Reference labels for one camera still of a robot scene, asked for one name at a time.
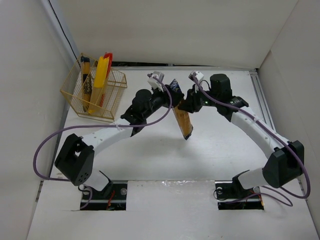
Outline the blue patterned spaghetti bag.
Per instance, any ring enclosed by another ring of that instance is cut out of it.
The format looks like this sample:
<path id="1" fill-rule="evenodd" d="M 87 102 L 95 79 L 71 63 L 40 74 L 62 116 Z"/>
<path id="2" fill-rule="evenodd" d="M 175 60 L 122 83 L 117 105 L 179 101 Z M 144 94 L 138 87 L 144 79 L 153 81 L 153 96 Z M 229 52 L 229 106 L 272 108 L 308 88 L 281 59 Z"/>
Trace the blue patterned spaghetti bag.
<path id="1" fill-rule="evenodd" d="M 176 79 L 172 80 L 172 82 L 169 84 L 169 88 L 170 88 L 170 86 L 179 86 L 180 87 L 180 85 Z M 191 124 L 189 113 L 186 111 L 183 111 L 183 110 L 179 110 L 180 103 L 178 104 L 178 106 L 172 108 L 172 111 L 173 111 L 173 114 L 175 116 L 175 119 L 177 121 L 177 124 L 180 128 L 180 131 L 181 131 L 184 139 L 188 140 L 189 137 L 192 135 L 193 125 Z"/>

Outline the yellow spaghetti bag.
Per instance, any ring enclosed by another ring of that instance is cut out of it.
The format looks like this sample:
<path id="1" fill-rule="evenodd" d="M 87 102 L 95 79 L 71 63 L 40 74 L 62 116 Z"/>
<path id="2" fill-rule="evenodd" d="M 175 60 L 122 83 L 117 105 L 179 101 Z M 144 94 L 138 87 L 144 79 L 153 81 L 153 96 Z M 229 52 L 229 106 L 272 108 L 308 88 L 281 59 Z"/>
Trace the yellow spaghetti bag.
<path id="1" fill-rule="evenodd" d="M 90 98 L 90 105 L 88 108 L 88 113 L 90 115 L 93 115 L 100 110 L 100 101 L 103 88 L 105 86 L 108 63 L 109 60 L 103 56 L 101 56 L 98 60 Z"/>

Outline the red spaghetti bag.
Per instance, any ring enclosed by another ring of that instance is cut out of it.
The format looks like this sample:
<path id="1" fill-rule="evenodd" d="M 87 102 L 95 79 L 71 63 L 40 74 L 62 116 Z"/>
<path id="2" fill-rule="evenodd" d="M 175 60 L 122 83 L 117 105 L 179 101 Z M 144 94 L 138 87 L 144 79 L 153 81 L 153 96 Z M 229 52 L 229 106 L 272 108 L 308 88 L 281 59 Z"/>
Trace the red spaghetti bag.
<path id="1" fill-rule="evenodd" d="M 109 74 L 111 71 L 111 65 L 112 65 L 112 61 L 113 61 L 113 53 L 112 52 L 106 52 L 104 54 L 104 58 L 108 59 L 108 65 L 107 65 L 107 72 L 106 72 L 106 78 L 105 78 L 105 83 L 104 83 L 104 87 L 102 90 L 102 95 L 100 98 L 100 103 L 99 106 L 102 107 L 103 103 L 104 103 L 104 98 L 105 98 L 105 94 L 106 94 L 106 87 L 107 87 L 107 83 L 108 83 L 108 79 L 109 79 Z"/>

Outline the navy label spaghetti bag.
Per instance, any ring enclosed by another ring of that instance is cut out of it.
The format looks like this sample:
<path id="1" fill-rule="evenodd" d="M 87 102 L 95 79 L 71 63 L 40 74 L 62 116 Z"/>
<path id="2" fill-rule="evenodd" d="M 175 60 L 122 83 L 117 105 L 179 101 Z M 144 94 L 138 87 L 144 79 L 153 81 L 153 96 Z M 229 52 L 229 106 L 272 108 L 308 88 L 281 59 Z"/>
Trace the navy label spaghetti bag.
<path id="1" fill-rule="evenodd" d="M 82 63 L 82 106 L 86 112 L 90 105 L 92 95 L 92 78 L 91 78 L 91 62 L 89 57 L 81 56 L 80 62 Z"/>

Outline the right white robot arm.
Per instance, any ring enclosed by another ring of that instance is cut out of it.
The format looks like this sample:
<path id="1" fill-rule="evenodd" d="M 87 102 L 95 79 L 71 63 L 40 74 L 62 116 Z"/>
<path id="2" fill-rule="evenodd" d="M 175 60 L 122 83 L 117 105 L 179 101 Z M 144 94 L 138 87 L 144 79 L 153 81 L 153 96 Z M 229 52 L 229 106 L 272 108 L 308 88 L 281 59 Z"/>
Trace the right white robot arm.
<path id="1" fill-rule="evenodd" d="M 189 79 L 194 85 L 187 91 L 186 100 L 179 108 L 197 113 L 202 107 L 215 107 L 221 116 L 246 133 L 267 159 L 264 166 L 233 177 L 237 191 L 265 185 L 278 189 L 303 174 L 302 143 L 286 139 L 262 122 L 242 97 L 233 95 L 227 75 L 213 74 L 208 90 L 201 87 L 204 75 L 200 71 L 193 71 Z"/>

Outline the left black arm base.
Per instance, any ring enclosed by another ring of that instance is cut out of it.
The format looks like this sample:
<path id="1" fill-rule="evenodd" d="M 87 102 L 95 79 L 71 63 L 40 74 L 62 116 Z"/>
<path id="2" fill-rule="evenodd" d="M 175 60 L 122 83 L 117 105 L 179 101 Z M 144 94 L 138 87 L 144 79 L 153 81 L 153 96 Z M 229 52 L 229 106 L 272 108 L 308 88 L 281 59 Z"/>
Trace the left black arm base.
<path id="1" fill-rule="evenodd" d="M 81 211 L 125 211 L 127 207 L 128 181 L 111 181 L 104 192 L 81 185 L 79 209 Z"/>

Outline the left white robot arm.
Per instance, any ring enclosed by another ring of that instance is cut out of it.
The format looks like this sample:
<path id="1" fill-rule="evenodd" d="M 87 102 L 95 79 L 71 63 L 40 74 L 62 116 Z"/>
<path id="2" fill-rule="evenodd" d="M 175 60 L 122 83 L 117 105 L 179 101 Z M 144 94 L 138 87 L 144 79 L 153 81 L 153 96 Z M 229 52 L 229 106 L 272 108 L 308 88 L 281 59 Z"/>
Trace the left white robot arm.
<path id="1" fill-rule="evenodd" d="M 111 145 L 139 133 L 150 117 L 161 107 L 171 109 L 184 94 L 167 87 L 167 91 L 141 89 L 132 104 L 113 124 L 91 134 L 69 135 L 54 162 L 55 167 L 74 185 L 86 185 L 105 195 L 111 180 L 94 169 L 94 158 Z"/>

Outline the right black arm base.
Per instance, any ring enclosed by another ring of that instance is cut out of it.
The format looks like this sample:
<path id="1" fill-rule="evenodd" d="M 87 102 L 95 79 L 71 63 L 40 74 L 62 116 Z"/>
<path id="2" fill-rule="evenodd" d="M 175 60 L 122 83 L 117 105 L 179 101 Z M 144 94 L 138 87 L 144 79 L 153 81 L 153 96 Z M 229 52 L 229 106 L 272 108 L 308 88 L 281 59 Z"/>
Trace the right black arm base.
<path id="1" fill-rule="evenodd" d="M 216 180 L 213 196 L 218 210 L 264 210 L 260 188 L 244 189 L 238 180 Z"/>

